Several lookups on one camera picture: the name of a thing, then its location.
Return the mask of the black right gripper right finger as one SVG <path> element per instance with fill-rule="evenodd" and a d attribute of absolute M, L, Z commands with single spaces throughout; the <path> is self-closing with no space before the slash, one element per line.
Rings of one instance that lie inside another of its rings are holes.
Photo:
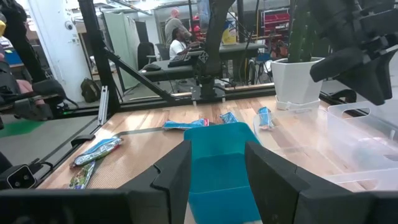
<path fill-rule="evenodd" d="M 398 191 L 351 192 L 253 141 L 244 156 L 263 224 L 398 224 Z"/>

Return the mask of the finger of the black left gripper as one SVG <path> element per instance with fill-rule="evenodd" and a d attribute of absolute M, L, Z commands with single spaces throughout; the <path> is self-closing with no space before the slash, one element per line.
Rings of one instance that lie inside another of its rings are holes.
<path fill-rule="evenodd" d="M 326 78 L 336 78 L 341 83 L 369 83 L 360 66 L 364 62 L 364 53 L 357 47 L 339 50 L 317 62 L 310 69 L 314 82 Z"/>
<path fill-rule="evenodd" d="M 398 49 L 383 50 L 374 59 L 361 52 L 350 67 L 337 76 L 337 80 L 372 104 L 383 105 L 392 98 L 389 64 L 397 51 Z"/>

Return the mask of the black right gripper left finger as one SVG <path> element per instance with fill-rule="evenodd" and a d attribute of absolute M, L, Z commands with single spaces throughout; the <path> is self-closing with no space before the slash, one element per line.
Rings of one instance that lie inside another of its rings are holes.
<path fill-rule="evenodd" d="M 0 224 L 183 224 L 191 162 L 182 141 L 117 189 L 2 190 Z"/>

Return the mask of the blue granola bar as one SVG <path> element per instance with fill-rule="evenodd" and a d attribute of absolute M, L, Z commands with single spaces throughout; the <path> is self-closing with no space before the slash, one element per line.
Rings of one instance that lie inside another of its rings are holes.
<path fill-rule="evenodd" d="M 274 127 L 270 113 L 271 111 L 267 107 L 262 107 L 258 110 L 260 119 L 259 127 L 261 129 L 272 129 Z"/>
<path fill-rule="evenodd" d="M 221 120 L 223 121 L 224 124 L 229 124 L 229 123 L 237 123 L 238 119 L 235 117 L 235 115 L 232 112 L 227 112 L 225 114 L 220 115 Z"/>
<path fill-rule="evenodd" d="M 123 141 L 123 138 L 103 139 L 93 147 L 89 148 L 83 154 L 77 156 L 71 163 L 70 167 L 84 166 L 92 161 L 101 159 L 102 157 L 107 156 L 113 150 L 117 149 Z"/>
<path fill-rule="evenodd" d="M 164 129 L 192 129 L 192 128 L 201 128 L 209 126 L 210 122 L 208 119 L 201 118 L 196 121 L 192 121 L 191 123 L 179 123 L 175 121 L 166 121 L 163 125 Z"/>

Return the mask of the multicolour granola bar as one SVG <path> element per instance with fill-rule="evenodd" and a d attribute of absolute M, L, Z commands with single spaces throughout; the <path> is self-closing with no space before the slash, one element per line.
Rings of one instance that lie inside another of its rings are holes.
<path fill-rule="evenodd" d="M 95 168 L 95 161 L 84 165 L 71 179 L 69 189 L 85 189 Z"/>

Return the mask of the white plant pot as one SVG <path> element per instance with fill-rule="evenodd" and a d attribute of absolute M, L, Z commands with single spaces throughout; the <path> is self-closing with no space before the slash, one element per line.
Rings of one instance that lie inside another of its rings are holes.
<path fill-rule="evenodd" d="M 312 57 L 309 62 L 288 63 L 283 58 L 271 62 L 277 101 L 286 106 L 318 103 L 322 81 L 314 82 L 310 69 L 322 60 Z"/>

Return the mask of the green cactus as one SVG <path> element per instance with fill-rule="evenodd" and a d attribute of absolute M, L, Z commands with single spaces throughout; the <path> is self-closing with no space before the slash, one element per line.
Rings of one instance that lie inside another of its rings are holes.
<path fill-rule="evenodd" d="M 309 0 L 290 0 L 288 63 L 309 62 L 317 41 L 318 24 Z"/>

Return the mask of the white pot saucer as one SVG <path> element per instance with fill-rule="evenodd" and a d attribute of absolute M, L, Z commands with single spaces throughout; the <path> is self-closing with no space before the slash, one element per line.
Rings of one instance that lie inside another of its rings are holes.
<path fill-rule="evenodd" d="M 284 110 L 284 111 L 300 110 L 300 109 L 306 109 L 306 108 L 318 108 L 320 106 L 320 102 L 321 102 L 320 99 L 313 101 L 313 102 L 304 103 L 304 104 L 296 104 L 296 103 L 291 103 L 289 101 L 283 102 L 278 99 L 277 95 L 275 96 L 275 101 L 276 101 L 277 109 Z"/>

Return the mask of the teal plastic bin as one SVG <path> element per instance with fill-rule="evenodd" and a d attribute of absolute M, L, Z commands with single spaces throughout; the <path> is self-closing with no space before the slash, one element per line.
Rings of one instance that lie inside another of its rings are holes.
<path fill-rule="evenodd" d="M 258 142 L 246 123 L 193 128 L 183 134 L 192 144 L 188 196 L 197 224 L 241 224 L 259 221 L 248 181 L 246 141 Z"/>

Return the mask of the red storage shelf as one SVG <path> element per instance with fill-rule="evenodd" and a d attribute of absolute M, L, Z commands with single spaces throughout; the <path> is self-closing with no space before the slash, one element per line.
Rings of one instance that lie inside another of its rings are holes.
<path fill-rule="evenodd" d="M 278 39 L 289 37 L 290 14 L 286 7 L 261 11 L 259 22 L 260 37 Z"/>

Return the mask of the silver aluminium extrusion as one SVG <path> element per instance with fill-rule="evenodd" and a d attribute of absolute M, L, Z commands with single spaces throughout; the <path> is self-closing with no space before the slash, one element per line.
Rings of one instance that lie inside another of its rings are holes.
<path fill-rule="evenodd" d="M 101 98 L 99 101 L 98 108 L 98 126 L 104 125 L 106 122 L 106 117 L 108 114 L 108 100 L 109 100 L 109 90 L 107 86 L 102 86 L 101 89 Z"/>

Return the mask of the yellow and blue bag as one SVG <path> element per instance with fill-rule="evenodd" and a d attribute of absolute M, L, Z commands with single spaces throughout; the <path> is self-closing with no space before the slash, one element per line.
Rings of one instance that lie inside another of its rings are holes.
<path fill-rule="evenodd" d="M 236 39 L 237 39 L 236 21 L 235 20 L 225 21 L 221 35 L 221 44 L 233 45 L 237 43 Z"/>

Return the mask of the dark backpack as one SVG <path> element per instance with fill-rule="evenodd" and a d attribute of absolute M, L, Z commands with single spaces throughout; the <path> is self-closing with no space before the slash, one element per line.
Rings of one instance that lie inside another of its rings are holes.
<path fill-rule="evenodd" d="M 101 98 L 101 90 L 99 86 L 91 79 L 85 78 L 81 85 L 81 95 L 85 102 L 93 103 Z"/>

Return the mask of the black computer mouse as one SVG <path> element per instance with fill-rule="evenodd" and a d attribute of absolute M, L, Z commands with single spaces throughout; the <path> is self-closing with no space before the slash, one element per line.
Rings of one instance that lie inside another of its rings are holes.
<path fill-rule="evenodd" d="M 145 70 L 146 72 L 155 72 L 155 71 L 159 71 L 162 68 L 154 63 L 150 63 L 145 65 L 142 70 Z"/>

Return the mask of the black keyboard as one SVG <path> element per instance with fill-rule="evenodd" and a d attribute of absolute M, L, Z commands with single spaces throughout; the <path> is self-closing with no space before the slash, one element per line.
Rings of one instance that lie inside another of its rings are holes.
<path fill-rule="evenodd" d="M 184 55 L 177 55 L 172 60 L 170 60 L 168 67 L 169 68 L 181 67 L 190 64 L 191 64 L 191 56 L 189 56 L 188 54 L 184 54 Z"/>

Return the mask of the black office chair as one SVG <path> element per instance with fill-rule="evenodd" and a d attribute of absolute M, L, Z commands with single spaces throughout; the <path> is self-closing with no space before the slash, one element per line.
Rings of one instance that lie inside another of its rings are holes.
<path fill-rule="evenodd" d="M 157 57 L 155 55 L 154 45 L 151 42 L 141 42 L 137 48 L 137 63 L 138 69 L 141 70 L 147 64 L 155 62 Z"/>

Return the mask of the person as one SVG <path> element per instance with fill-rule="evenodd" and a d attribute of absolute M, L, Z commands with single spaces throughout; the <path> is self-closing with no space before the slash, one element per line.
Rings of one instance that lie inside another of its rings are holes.
<path fill-rule="evenodd" d="M 177 8 L 173 8 L 170 12 L 170 17 L 165 22 L 165 45 L 167 47 L 169 47 L 173 41 L 172 33 L 176 28 L 179 28 L 183 31 L 185 39 L 190 39 L 192 36 L 192 34 L 179 19 L 179 16 L 179 10 Z"/>
<path fill-rule="evenodd" d="M 189 42 L 184 38 L 183 31 L 179 28 L 173 30 L 172 33 L 173 41 L 169 47 L 169 57 L 172 60 L 177 55 L 183 55 L 187 53 L 192 47 L 200 45 L 199 42 Z"/>
<path fill-rule="evenodd" d="M 16 80 L 19 90 L 21 93 L 30 93 L 33 92 L 32 85 L 27 80 Z M 35 100 L 34 103 L 36 105 L 44 105 L 44 100 Z"/>

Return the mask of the pale green partition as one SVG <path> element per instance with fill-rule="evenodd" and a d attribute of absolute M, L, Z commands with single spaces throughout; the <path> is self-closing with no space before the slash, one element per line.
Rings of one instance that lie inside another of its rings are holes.
<path fill-rule="evenodd" d="M 137 48 L 140 44 L 136 22 L 124 13 L 104 12 L 114 54 L 138 71 Z"/>

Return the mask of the blue storage bin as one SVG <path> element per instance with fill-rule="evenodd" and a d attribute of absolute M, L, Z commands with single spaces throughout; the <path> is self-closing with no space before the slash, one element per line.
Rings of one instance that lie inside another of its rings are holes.
<path fill-rule="evenodd" d="M 4 56 L 9 65 L 23 64 L 20 56 L 15 50 L 5 50 Z"/>

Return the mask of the black bracket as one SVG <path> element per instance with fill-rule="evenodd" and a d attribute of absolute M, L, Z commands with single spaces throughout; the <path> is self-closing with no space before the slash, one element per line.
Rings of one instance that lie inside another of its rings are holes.
<path fill-rule="evenodd" d="M 94 134 L 80 135 L 80 136 L 77 136 L 74 139 L 72 139 L 70 144 L 72 147 L 75 147 L 75 146 L 83 144 L 87 141 L 92 141 L 95 138 L 96 138 L 96 136 Z"/>

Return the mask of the black aluminium table frame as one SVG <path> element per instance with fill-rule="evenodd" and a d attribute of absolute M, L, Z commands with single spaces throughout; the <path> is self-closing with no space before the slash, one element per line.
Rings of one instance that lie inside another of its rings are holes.
<path fill-rule="evenodd" d="M 89 149 L 99 140 L 125 131 L 126 137 L 115 152 L 100 160 L 98 170 L 91 178 L 90 188 L 116 188 L 146 170 L 153 162 L 166 155 L 183 139 L 181 131 L 163 131 L 161 123 L 168 118 L 193 121 L 201 116 L 233 110 L 246 123 L 253 121 L 255 112 L 266 106 L 275 111 L 276 97 L 270 84 L 239 87 L 226 96 L 226 101 L 192 101 L 190 93 L 174 94 L 174 101 L 159 95 L 144 97 L 122 104 L 116 94 L 108 59 L 104 50 L 94 51 L 101 80 L 109 87 L 110 117 L 95 130 L 96 138 L 75 146 L 39 184 L 39 189 L 65 189 L 76 170 L 70 163 L 78 153 Z"/>

